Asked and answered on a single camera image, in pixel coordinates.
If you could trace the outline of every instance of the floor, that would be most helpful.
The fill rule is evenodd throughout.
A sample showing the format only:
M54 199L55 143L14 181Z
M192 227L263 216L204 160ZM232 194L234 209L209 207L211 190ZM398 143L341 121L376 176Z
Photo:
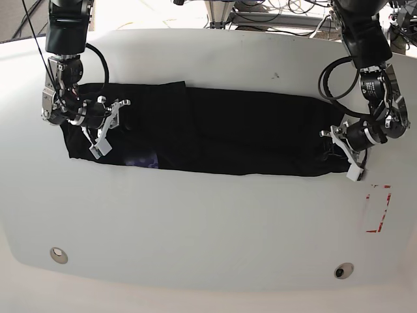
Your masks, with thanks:
M27 8L36 0L25 0ZM48 2L44 0L33 14L31 21L35 32L38 33L48 20ZM301 12L310 7L307 2L291 5L295 12ZM280 0L268 0L255 7L247 9L258 12L291 14L287 5ZM137 28L204 28L207 26L207 10L204 1L187 1L183 6L177 6L172 0L96 0L94 2L93 28L97 31ZM315 7L309 11L309 16L323 17L324 8ZM18 28L24 10L19 0L1 0L0 10L0 42L9 40ZM23 28L22 38L31 35L28 25Z

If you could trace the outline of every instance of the white tabletop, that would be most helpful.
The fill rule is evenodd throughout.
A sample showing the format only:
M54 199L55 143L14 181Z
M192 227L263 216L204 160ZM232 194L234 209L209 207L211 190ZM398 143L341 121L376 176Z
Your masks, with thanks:
M117 83L185 80L318 97L320 71L346 55L335 42L245 31L93 36L89 42L106 56ZM101 82L97 56L85 52L82 60L81 82ZM395 55L392 62L413 122L417 61ZM1 45L0 71L0 213L20 262L114 282L212 291L327 289L396 277L416 218L413 127L372 150L361 183L344 174L234 177L105 166L70 160L61 130L41 120L44 68L33 41ZM353 76L349 65L335 70L331 90L346 90ZM366 112L358 88L344 103ZM379 226L386 195L372 184L391 186L380 233L366 233L369 223ZM377 201L369 204L368 194ZM66 265L50 258L53 246L68 254ZM334 269L345 262L354 264L354 274L335 279Z

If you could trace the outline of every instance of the black cable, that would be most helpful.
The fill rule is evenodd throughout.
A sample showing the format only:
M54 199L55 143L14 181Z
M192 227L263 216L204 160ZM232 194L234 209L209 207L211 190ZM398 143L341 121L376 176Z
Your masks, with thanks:
M323 89L324 92L326 94L327 97L333 97L332 93L330 92L329 88L328 88L328 77L330 76L330 73L328 75L326 75L326 77L323 77L323 74L327 73L328 71L332 71L334 68L337 67L337 65L343 64L343 63L348 63L352 61L352 57L342 57L341 59L338 59L336 61L334 61L333 63L329 64L324 71L322 71L320 78L319 78L319 93L320 95L322 95L322 91L321 91L321 78L323 78ZM340 102L338 102L337 100L330 100L330 102L342 113L352 116L352 117L357 117L359 119L363 119L365 121L369 121L370 123L374 123L375 120L374 118L370 115L370 114L365 114L365 113L358 113L355 111L352 111L348 108L346 108L343 104L341 104Z
M273 30L269 31L269 30L265 30L265 29L258 28L258 27L255 27L255 26L250 26L250 25L247 25L247 26L245 25L245 26L242 26L242 27L249 27L249 28L252 28L252 29L256 29L258 31L265 31L265 32L269 32L269 33L284 33L284 34L300 36L300 37L310 36L312 33L314 33L314 31L312 31L312 32L306 33L306 34L297 34L297 33L292 33L290 31L280 31L279 29L273 29Z
M248 21L251 21L251 22L257 22L257 23L268 23L268 22L271 22L271 21L273 21L273 20L275 20L281 13L278 13L277 15L275 15L273 18L271 18L270 20L265 20L265 21L256 21L256 20L251 20L250 18L247 18L247 17L245 17L245 16L243 16L243 15L240 15L237 11L236 11L236 9L235 8L232 8L232 11L237 15L237 16L240 16L241 18L243 18L243 19L245 19L245 20L248 20Z
M364 159L362 160L362 163L360 164L360 168L362 168L363 170L365 169L365 167L366 167L366 162L367 162L367 156L368 156L368 151L367 151L367 149L365 150L365 156L364 156ZM361 174L361 176L360 176L360 178L358 179L359 181L362 179L362 175L363 175L364 173L362 173Z
M399 34L401 34L403 38L406 38L413 46L417 46L417 42L413 38L409 37L409 35L404 31L399 30Z
M41 59L42 59L42 62L44 63L44 66L45 66L45 69L46 69L46 74L48 75L49 79L51 80L53 90L55 91L55 94L57 95L57 98L58 98L59 102L61 103L61 105L62 105L63 107L65 107L65 108L66 108L66 109L67 109L70 113L76 114L76 115L78 115L78 116L82 116L82 117L103 117L103 118L105 118L105 117L109 117L109 116L111 115L111 112L109 112L109 114L106 114L106 115L88 115L88 114L80 114L80 113L78 113L78 112L75 112L75 111L71 110L70 108L68 108L68 107L66 107L66 106L64 105L64 102L63 102L63 100L62 100L61 96L59 95L58 90L57 90L57 88L56 88L56 86L55 86L55 84L54 84L55 80L53 79L53 73L52 73L52 71L50 70L50 68L51 68L51 64L50 64L50 62L49 62L49 60L48 60L48 64L49 64L49 66L50 66L50 67L48 68L48 66L46 65L46 62L45 62L45 60L44 60L44 56L42 55L42 50L40 49L38 39L36 39L35 30L33 29L32 21L31 21L31 19L30 19L30 17L29 17L29 13L28 13L28 11L27 11L27 7L26 7L25 0L22 0L22 5L23 5L23 9L25 10L25 13L26 13L26 16L27 16L27 21L29 22L29 27L31 28L31 31L32 31L33 39L34 39L34 40L35 40L35 42L36 42L36 46L38 47L38 51L39 51L40 57L41 57Z
M290 10L290 12L292 12L292 13L294 13L294 14L306 14L306 13L308 13L308 12L310 12L313 8L314 8L314 4L312 5L312 6L310 6L307 10L303 10L302 12L297 12L297 11L295 11L295 10L293 10L292 8L291 8L291 3L294 3L292 0L288 0L288 2L287 2L287 7L288 7L288 9Z
M46 22L46 24L40 29L39 33L37 34L37 36L39 36L41 34L41 32L45 29L46 26L48 26L49 22Z
M86 133L87 133L87 135L88 135L88 137L90 139L90 142L91 143L94 143L96 140L93 138L93 136L91 135L91 132L90 132L90 130L88 128L86 129Z
M386 108L385 101L380 101L379 105L377 106L377 109L374 110L373 112L373 118L376 120L381 115L382 111L384 111L385 108Z
M397 49L402 50L401 47L397 46L394 42L397 40L398 37L401 36L401 38L404 40L405 44L407 45L407 47L405 48L405 51L410 50L410 43L415 46L415 43L411 42L409 37L405 35L404 32L402 32L402 30L394 27L393 25L391 25L391 32L395 35L395 37L393 39L390 40L391 44L393 46L395 46Z
M272 1L271 0L268 0L268 2L269 2L269 4L273 7L273 8L276 8L276 9L278 9L278 10L280 10L280 12L282 11L282 8L281 8L281 3L280 3L280 7L278 8L278 7L275 7L275 5L273 5L272 4Z
M24 25L26 24L26 22L29 21L29 17L32 15L32 13L38 8L38 6L43 2L43 0L36 0L35 3L33 3L33 5L31 6L31 8L28 10L26 8L25 10L25 16L23 17L22 21L20 22L19 27L17 28L17 30L14 32L12 39L15 39L16 36L18 35L18 33L20 33L22 35L22 29L24 27Z
M413 35L417 34L417 31L402 31L402 30L401 30L401 32L402 32L404 35L407 35L407 36L413 36Z
M319 7L322 8L327 8L328 5L320 5L319 2L326 2L326 1L314 1L314 0L304 0L305 2L311 3L313 5L318 5Z
M333 100L333 101L335 101L335 100L339 100L339 99L342 99L342 98L344 98L345 96L347 96L353 89L354 89L354 86L356 85L356 83L358 82L358 80L359 80L359 75L360 75L360 70L357 70L356 71L356 75L355 75L355 77L354 77L354 80L353 80L353 82L352 82L352 85L344 92L344 93L342 93L340 96L336 96L336 97L328 97L328 96L326 96L326 95L324 95L324 93L321 91L321 80L323 79L323 85L328 85L328 79L329 79L329 77L330 77L330 74L332 73L332 71L336 68L336 67L338 67L339 65L341 65L341 64L344 64L344 63L348 63L348 62L350 62L352 60L352 58L350 57L348 57L348 58L342 58L342 59L338 59L338 60L336 60L336 61L334 61L334 62L332 62L332 63L330 63L322 72L321 72L321 74L320 74L320 76L319 76L319 93L320 93L320 95L324 98L324 99L326 99L326 100Z
M247 3L245 3L244 1L241 1L241 3L243 3L244 5L246 5L247 7L256 7L257 5L262 5L266 0L260 0L260 1L256 1L256 3L249 5Z
M33 3L33 5L29 8L29 16L32 16L32 13L35 11L35 8L38 6L38 2ZM27 21L26 14L23 16L22 20L20 21L20 30L19 30L19 38L22 37L22 30L23 26L25 25Z
M104 89L108 86L109 80L110 80L109 67L108 67L108 64L106 62L106 59L104 58L103 53L101 53L100 50L97 49L96 47L94 47L92 44L87 43L85 45L85 47L87 49L90 49L91 51L93 51L100 58L100 60L102 62L102 65L103 65L103 69L104 69L104 83L103 83L103 86L102 86L101 90L99 90L95 93L87 93L87 94L84 94L84 95L80 95L80 98L82 98L82 99L93 98L96 95L102 93L104 91Z
M210 23L210 18L209 18L209 15L207 14L207 23L206 25L204 25L203 28L206 28L207 26L209 26L209 23Z
M330 23L328 26L327 40L330 40L330 33L332 32L332 18L330 17Z

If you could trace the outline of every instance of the metal circular fitting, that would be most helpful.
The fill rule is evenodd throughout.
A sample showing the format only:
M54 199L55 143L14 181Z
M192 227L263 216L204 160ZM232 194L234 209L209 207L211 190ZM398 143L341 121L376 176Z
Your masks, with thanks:
M50 112L48 112L48 111L46 111L44 109L42 109L42 111L43 111L42 114L43 114L43 116L44 116L45 119L49 119L51 117L51 113Z
M68 256L66 255L66 253L60 249L60 248L52 248L50 250L50 254L51 254L51 258L59 263L59 264L66 264L68 263Z
M370 143L372 143L373 145L377 145L378 144L378 142L375 140L375 139L373 139L373 137L372 137L372 135L371 135L371 133L369 132L369 127L367 127L367 122L365 121L364 122L364 127L365 127L365 135L366 135L366 138L369 140L369 142Z
M352 263L343 263L334 270L334 276L337 279L346 279L352 275L354 266Z
M83 101L83 106L78 109L78 113L75 119L70 121L74 126L80 126L84 122L85 115L87 114L87 103L85 100Z

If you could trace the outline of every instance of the folded black fabric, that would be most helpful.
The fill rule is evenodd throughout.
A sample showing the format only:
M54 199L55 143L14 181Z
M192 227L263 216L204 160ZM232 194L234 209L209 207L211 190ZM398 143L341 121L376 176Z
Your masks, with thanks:
M80 86L90 93L100 84ZM166 85L110 84L108 103L129 99L112 146L99 160L80 127L61 126L70 158L102 164L246 175L319 176L345 172L349 163L319 131L343 114L315 98Z

